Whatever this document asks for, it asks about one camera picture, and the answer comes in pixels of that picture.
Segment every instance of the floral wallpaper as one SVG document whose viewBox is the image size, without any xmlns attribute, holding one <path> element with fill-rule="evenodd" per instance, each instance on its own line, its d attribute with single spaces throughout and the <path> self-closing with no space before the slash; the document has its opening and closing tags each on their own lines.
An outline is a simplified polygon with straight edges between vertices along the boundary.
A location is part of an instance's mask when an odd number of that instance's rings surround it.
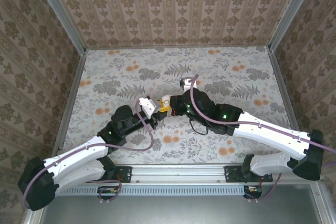
<svg viewBox="0 0 336 224">
<path fill-rule="evenodd" d="M 336 0 L 304 0 L 276 55 L 300 128 L 321 130 L 336 148 Z M 324 173 L 336 206 L 336 167 Z"/>
<path fill-rule="evenodd" d="M 61 0 L 87 48 L 267 44 L 290 0 Z"/>
<path fill-rule="evenodd" d="M 0 223 L 20 223 L 16 183 L 51 155 L 79 55 L 47 0 L 0 0 Z"/>
<path fill-rule="evenodd" d="M 127 104 L 135 113 L 140 97 L 183 94 L 179 80 L 197 73 L 199 89 L 216 103 L 229 103 L 289 127 L 266 47 L 93 50 L 86 55 L 64 152 L 96 135 L 119 106 Z M 277 152 L 248 139 L 213 132 L 199 135 L 182 116 L 169 115 L 153 132 L 151 150 L 117 150 L 112 160 L 117 164 L 229 163 L 242 162 L 250 153 Z M 127 141 L 126 146 L 144 148 L 150 138 L 142 129 L 127 136 Z"/>
</svg>

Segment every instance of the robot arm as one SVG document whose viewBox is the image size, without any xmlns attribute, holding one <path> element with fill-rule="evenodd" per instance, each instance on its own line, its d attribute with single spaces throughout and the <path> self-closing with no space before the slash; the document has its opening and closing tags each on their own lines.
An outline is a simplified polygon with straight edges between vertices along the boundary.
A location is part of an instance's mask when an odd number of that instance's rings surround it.
<svg viewBox="0 0 336 224">
<path fill-rule="evenodd" d="M 245 137 L 280 150 L 280 153 L 270 155 L 247 155 L 241 168 L 245 178 L 251 173 L 264 176 L 270 173 L 293 172 L 308 180 L 319 180 L 324 150 L 312 144 L 300 141 L 310 138 L 310 141 L 323 144 L 323 133 L 313 130 L 310 134 L 286 129 L 258 119 L 242 109 L 230 104 L 215 104 L 205 92 L 193 86 L 193 96 L 198 109 L 207 117 L 221 122 L 237 122 L 237 124 L 222 125 L 205 120 L 195 110 L 191 102 L 191 80 L 184 78 L 180 86 L 185 91 L 183 95 L 170 96 L 172 116 L 186 115 L 191 121 L 197 121 L 216 134 Z"/>
<path fill-rule="evenodd" d="M 294 134 L 298 137 L 307 137 L 305 132 L 296 132 L 283 127 L 262 121 L 242 109 L 229 104 L 215 104 L 207 96 L 196 88 L 194 84 L 194 100 L 200 111 L 211 119 L 222 122 L 237 122 L 237 124 L 222 125 L 212 123 L 200 116 L 193 108 L 190 96 L 191 78 L 184 78 L 180 81 L 180 86 L 184 90 L 183 95 L 165 95 L 160 104 L 150 97 L 139 99 L 141 106 L 140 115 L 146 124 L 156 128 L 158 121 L 167 116 L 171 109 L 172 116 L 186 115 L 190 122 L 197 121 L 216 134 L 228 134 L 230 136 L 246 137 L 255 141 L 274 147 L 282 152 L 277 154 L 259 156 L 247 155 L 241 167 L 243 176 L 247 179 L 251 174 L 263 176 L 269 173 L 291 172 L 309 179 L 318 180 L 320 178 L 323 149 L 285 136 L 275 131 L 258 127 L 257 125 L 239 124 L 239 122 L 256 122 L 257 124 L 269 125 L 273 128 Z M 44 161 L 38 157 L 28 162 L 18 186 L 22 193 L 30 181 L 36 177 L 42 169 L 56 162 L 57 165 L 48 168 L 32 184 L 27 194 L 27 202 L 32 210 L 38 210 L 48 205 L 55 196 L 63 190 L 80 185 L 91 180 L 109 180 L 113 178 L 115 164 L 107 156 L 117 150 L 113 147 L 105 147 L 104 144 L 122 146 L 126 143 L 125 137 L 132 132 L 142 128 L 144 125 L 137 114 L 132 113 L 129 106 L 124 105 L 117 108 L 111 121 L 104 127 L 97 136 L 85 142 L 81 146 L 74 148 L 61 155 L 47 158 Z M 323 144 L 323 134 L 320 131 L 313 131 L 310 135 L 311 141 Z M 92 144 L 99 146 L 87 148 Z M 57 161 L 74 153 L 62 162 Z"/>
</svg>

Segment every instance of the gray floor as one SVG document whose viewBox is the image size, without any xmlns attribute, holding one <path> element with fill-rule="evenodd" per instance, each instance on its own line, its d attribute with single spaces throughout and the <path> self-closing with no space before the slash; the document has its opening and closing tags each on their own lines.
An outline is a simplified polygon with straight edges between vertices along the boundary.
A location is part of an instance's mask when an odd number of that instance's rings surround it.
<svg viewBox="0 0 336 224">
<path fill-rule="evenodd" d="M 121 196 L 106 204 L 96 197 L 63 196 L 44 211 L 41 223 L 321 223 L 310 186 L 278 186 L 258 203 L 242 196 Z"/>
</svg>

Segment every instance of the gray leaf pattern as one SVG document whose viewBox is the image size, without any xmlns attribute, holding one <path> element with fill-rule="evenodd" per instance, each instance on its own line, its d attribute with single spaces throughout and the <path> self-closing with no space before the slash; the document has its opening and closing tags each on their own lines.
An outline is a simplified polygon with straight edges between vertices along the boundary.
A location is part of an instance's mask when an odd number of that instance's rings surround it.
<svg viewBox="0 0 336 224">
<path fill-rule="evenodd" d="M 269 79 L 269 73 L 262 72 L 261 70 L 257 70 L 255 68 L 248 68 L 246 70 L 246 73 L 249 73 L 250 75 L 248 76 L 251 80 L 265 80 Z"/>
<path fill-rule="evenodd" d="M 197 73 L 197 87 L 215 103 L 232 104 L 262 120 L 289 126 L 266 47 L 88 51 L 63 150 L 96 135 L 122 105 L 134 112 L 140 97 L 160 99 L 166 94 L 182 94 L 179 80 Z M 37 96 L 41 103 L 47 103 L 46 98 Z M 2 113 L 4 119 L 18 118 L 9 107 L 3 107 Z M 196 122 L 193 126 L 205 131 Z M 118 150 L 111 158 L 116 164 L 229 163 L 242 162 L 246 154 L 275 153 L 273 148 L 252 140 L 213 132 L 199 135 L 182 116 L 167 116 L 152 133 L 154 145 L 149 151 Z M 144 128 L 126 139 L 127 147 L 146 148 L 150 144 Z M 21 162 L 17 155 L 13 165 L 19 167 Z"/>
<path fill-rule="evenodd" d="M 235 91 L 231 94 L 233 97 L 237 98 L 252 98 L 255 94 L 259 94 L 260 91 L 258 90 L 257 87 L 254 87 L 253 84 L 251 86 L 246 85 L 245 87 L 238 85 L 238 87 L 235 88 Z"/>
<path fill-rule="evenodd" d="M 178 66 L 172 64 L 168 69 L 164 72 L 164 74 L 168 74 L 169 76 L 177 76 L 181 77 L 185 73 L 189 73 L 190 67 L 187 66 L 186 64 L 178 64 Z"/>
<path fill-rule="evenodd" d="M 139 86 L 135 84 L 133 84 L 133 86 L 126 85 L 126 87 L 123 87 L 121 91 L 118 92 L 117 96 L 132 99 L 144 92 L 146 91 L 141 84 L 139 84 Z"/>
<path fill-rule="evenodd" d="M 119 81 L 104 81 L 102 84 L 94 85 L 93 91 L 98 94 L 106 93 L 108 95 L 113 95 L 117 93 L 117 89 L 115 87 L 120 87 Z"/>
<path fill-rule="evenodd" d="M 221 80 L 221 81 L 214 81 L 212 84 L 205 85 L 204 90 L 206 92 L 210 92 L 211 94 L 221 94 L 223 96 L 226 96 L 231 94 L 229 88 L 232 88 L 231 82 Z"/>
<path fill-rule="evenodd" d="M 139 79 L 140 80 L 155 80 L 160 77 L 160 73 L 155 72 L 154 70 L 148 69 L 148 68 L 142 68 L 139 70 Z"/>
</svg>

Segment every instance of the black cable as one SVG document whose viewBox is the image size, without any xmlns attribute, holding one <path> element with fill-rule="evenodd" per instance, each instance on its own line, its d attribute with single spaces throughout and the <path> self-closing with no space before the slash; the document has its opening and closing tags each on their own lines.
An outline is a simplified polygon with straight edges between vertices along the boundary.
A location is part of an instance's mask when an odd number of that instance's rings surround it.
<svg viewBox="0 0 336 224">
<path fill-rule="evenodd" d="M 208 127 L 205 127 L 205 128 L 206 128 L 206 133 L 201 133 L 201 132 L 198 132 L 198 131 L 196 131 L 196 130 L 194 129 L 194 126 L 193 126 L 193 124 L 191 123 L 191 119 L 189 119 L 189 123 L 190 123 L 190 126 L 191 126 L 191 128 L 193 129 L 193 131 L 196 132 L 197 134 L 202 135 L 202 136 L 206 136 L 206 135 L 209 133 L 209 129 L 208 129 Z"/>
</svg>

